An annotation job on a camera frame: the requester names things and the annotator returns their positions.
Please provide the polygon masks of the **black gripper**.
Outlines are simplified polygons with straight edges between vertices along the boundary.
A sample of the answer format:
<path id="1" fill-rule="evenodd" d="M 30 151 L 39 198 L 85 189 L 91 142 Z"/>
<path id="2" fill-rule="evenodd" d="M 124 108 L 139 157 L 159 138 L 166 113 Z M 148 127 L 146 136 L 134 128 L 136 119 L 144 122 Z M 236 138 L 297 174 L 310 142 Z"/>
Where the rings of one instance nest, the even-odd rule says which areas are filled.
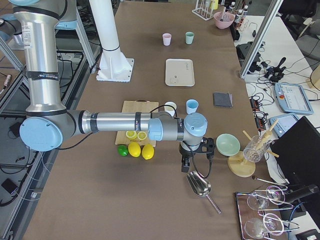
<path id="1" fill-rule="evenodd" d="M 193 157 L 193 153 L 188 147 L 188 145 L 184 142 L 179 143 L 179 153 L 181 154 L 181 172 L 182 173 L 188 173 L 190 170 L 190 161 L 189 159 Z"/>

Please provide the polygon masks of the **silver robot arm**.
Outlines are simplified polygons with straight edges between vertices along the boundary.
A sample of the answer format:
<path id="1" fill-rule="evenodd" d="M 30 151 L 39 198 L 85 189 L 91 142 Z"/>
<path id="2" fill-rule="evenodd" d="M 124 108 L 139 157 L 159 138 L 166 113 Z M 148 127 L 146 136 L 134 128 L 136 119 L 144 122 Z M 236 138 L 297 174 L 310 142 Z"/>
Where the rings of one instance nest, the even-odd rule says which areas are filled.
<path id="1" fill-rule="evenodd" d="M 178 141 L 181 170 L 194 164 L 195 154 L 214 155 L 206 138 L 208 122 L 200 113 L 185 118 L 166 112 L 96 112 L 68 110 L 61 100 L 56 34 L 59 27 L 77 27 L 74 0 L 14 0 L 13 14 L 21 24 L 30 105 L 19 129 L 25 145 L 39 152 L 58 149 L 73 136 L 103 131 L 147 131 L 155 141 Z"/>

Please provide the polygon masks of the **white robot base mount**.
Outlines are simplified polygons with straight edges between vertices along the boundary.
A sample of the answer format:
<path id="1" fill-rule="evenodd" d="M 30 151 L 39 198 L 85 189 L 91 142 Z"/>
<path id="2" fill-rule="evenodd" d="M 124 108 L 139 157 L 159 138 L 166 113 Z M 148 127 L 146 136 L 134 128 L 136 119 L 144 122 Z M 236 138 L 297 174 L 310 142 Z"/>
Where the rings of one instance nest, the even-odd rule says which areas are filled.
<path id="1" fill-rule="evenodd" d="M 130 82 L 134 59 L 127 58 L 121 51 L 112 2 L 110 0 L 91 0 L 89 4 L 102 48 L 96 79 L 98 81 Z"/>

